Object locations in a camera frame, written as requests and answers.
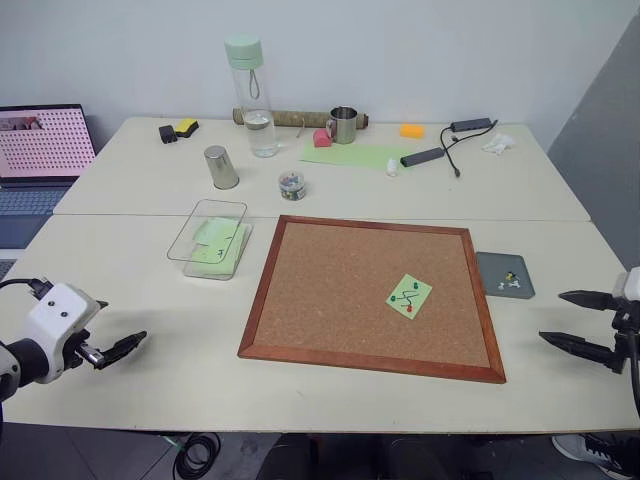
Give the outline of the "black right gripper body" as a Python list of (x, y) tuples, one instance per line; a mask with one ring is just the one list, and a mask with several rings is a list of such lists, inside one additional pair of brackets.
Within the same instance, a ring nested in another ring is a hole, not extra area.
[(621, 374), (627, 359), (639, 360), (639, 302), (615, 298), (617, 308), (612, 321), (614, 360), (610, 369)]

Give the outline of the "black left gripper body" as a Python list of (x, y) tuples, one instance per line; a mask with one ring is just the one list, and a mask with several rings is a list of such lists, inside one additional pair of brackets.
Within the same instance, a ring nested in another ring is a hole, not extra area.
[(82, 329), (73, 333), (65, 341), (62, 349), (64, 370), (75, 369), (84, 361), (91, 364), (94, 369), (101, 370), (106, 367), (105, 355), (87, 342), (89, 337), (90, 332)]

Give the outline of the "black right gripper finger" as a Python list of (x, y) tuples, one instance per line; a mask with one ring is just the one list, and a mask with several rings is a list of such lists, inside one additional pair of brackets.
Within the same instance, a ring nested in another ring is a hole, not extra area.
[(616, 311), (618, 309), (618, 301), (610, 293), (606, 292), (571, 290), (560, 293), (558, 297), (572, 304), (592, 310)]
[(617, 374), (622, 372), (623, 357), (606, 346), (588, 342), (582, 337), (563, 332), (540, 331), (539, 336), (570, 355), (602, 364)]

